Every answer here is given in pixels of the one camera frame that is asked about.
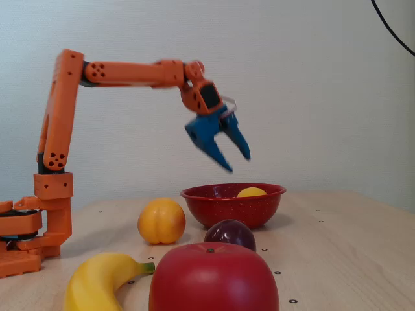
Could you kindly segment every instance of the orange fruit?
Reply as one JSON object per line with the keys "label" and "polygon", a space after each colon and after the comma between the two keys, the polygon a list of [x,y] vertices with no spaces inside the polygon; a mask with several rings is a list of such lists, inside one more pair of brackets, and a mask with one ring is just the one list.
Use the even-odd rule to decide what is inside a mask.
{"label": "orange fruit", "polygon": [[152,200],[138,218],[140,235],[151,244],[176,242],[184,233],[186,217],[180,205],[169,198]]}

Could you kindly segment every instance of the yellow banana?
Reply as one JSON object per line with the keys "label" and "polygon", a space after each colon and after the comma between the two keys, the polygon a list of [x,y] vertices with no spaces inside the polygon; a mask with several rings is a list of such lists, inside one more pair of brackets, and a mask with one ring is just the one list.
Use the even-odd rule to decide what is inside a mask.
{"label": "yellow banana", "polygon": [[101,253],[79,266],[65,293],[64,311],[120,311],[115,291],[154,263],[141,264],[121,253]]}

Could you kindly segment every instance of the yellow fruit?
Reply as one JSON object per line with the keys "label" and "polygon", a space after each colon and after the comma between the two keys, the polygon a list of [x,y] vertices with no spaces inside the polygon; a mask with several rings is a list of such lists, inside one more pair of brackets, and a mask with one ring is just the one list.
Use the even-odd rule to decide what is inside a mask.
{"label": "yellow fruit", "polygon": [[114,292],[139,274],[154,273],[154,264],[141,264],[121,253],[101,253],[83,264],[67,286],[64,311],[121,311]]}
{"label": "yellow fruit", "polygon": [[140,235],[148,243],[170,244],[183,235],[186,217],[174,200],[159,198],[147,204],[138,218],[137,226]]}
{"label": "yellow fruit", "polygon": [[245,188],[244,190],[242,190],[240,193],[238,193],[237,198],[243,198],[246,196],[264,196],[267,193],[257,187],[249,187],[249,188]]}

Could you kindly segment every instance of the black cable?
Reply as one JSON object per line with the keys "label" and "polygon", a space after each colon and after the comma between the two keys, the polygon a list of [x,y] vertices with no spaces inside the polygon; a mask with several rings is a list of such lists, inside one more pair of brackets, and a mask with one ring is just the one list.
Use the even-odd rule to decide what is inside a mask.
{"label": "black cable", "polygon": [[388,25],[388,23],[385,21],[385,18],[383,17],[381,11],[379,10],[379,7],[377,7],[377,4],[376,4],[375,0],[371,0],[371,1],[372,1],[373,6],[375,7],[375,10],[377,12],[377,15],[379,15],[379,17],[381,18],[381,21],[385,25],[386,29],[389,30],[390,34],[393,35],[393,37],[396,39],[396,41],[398,41],[405,48],[405,50],[407,50],[413,56],[415,56],[415,52],[413,50],[411,50],[408,47],[408,45],[406,45],[405,43],[403,43],[403,41],[397,36],[397,34],[392,30],[392,28],[390,28],[390,26]]}

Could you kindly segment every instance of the red bowl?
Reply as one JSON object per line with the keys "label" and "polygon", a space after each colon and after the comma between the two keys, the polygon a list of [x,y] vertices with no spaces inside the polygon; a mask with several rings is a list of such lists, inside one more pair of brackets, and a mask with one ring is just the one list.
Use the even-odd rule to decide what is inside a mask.
{"label": "red bowl", "polygon": [[[248,187],[263,189],[264,196],[236,198]],[[224,183],[193,187],[181,191],[192,215],[205,227],[234,219],[250,229],[265,225],[277,211],[281,195],[286,191],[282,186],[268,183]]]}

